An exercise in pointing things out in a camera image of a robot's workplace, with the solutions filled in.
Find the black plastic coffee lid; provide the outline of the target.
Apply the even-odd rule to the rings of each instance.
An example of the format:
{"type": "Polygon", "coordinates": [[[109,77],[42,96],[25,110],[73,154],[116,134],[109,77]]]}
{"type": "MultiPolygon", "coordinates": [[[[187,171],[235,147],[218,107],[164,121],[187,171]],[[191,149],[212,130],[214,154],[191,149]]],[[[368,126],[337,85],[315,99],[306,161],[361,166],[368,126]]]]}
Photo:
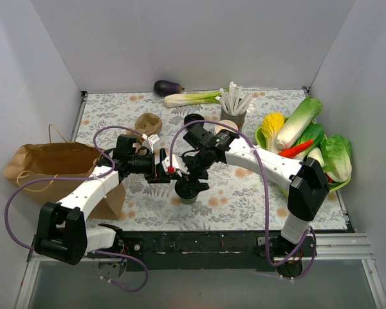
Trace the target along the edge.
{"type": "Polygon", "coordinates": [[[176,194],[183,199],[192,199],[199,194],[199,187],[201,183],[197,180],[186,181],[178,180],[175,184],[176,194]]]}

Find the green white paper cup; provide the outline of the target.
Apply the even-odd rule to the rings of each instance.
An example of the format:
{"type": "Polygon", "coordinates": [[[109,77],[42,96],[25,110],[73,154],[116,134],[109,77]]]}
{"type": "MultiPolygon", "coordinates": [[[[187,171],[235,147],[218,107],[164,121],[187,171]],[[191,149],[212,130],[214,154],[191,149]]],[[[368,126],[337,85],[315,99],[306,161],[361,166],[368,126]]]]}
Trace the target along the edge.
{"type": "Polygon", "coordinates": [[[182,204],[184,205],[192,205],[196,202],[198,196],[195,195],[195,196],[190,196],[188,198],[184,198],[184,197],[179,197],[180,198],[180,201],[182,204]]]}

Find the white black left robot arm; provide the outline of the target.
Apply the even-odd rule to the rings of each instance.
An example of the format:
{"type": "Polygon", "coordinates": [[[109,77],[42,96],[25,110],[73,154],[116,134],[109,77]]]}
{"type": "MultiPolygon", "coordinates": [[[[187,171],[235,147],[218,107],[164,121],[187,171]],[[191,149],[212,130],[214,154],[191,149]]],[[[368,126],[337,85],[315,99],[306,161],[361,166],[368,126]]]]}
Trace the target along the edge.
{"type": "Polygon", "coordinates": [[[116,147],[102,153],[88,181],[56,203],[45,203],[39,214],[34,251],[76,265],[87,253],[98,250],[118,257],[127,248],[122,230],[112,225],[87,228],[86,220],[108,193],[130,174],[144,174],[149,181],[170,181],[161,162],[155,160],[158,135],[143,136],[140,149],[135,136],[120,135],[116,147]]]}

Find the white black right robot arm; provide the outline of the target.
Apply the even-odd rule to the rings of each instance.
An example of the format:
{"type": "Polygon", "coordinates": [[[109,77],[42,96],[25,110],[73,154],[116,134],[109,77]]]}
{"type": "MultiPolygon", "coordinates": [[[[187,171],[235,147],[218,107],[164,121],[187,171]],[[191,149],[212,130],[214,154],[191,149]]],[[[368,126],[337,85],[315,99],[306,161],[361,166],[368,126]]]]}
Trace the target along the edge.
{"type": "Polygon", "coordinates": [[[263,184],[269,181],[288,190],[289,215],[277,238],[279,250],[286,256],[296,254],[307,234],[313,229],[309,224],[329,193],[329,184],[318,161],[299,160],[271,153],[250,142],[237,129],[223,125],[213,134],[202,127],[202,120],[195,120],[183,127],[187,130],[184,140],[198,153],[181,157],[173,153],[162,162],[169,174],[176,174],[178,195],[184,199],[195,198],[204,190],[200,181],[212,164],[222,162],[253,171],[262,176],[263,184]]]}

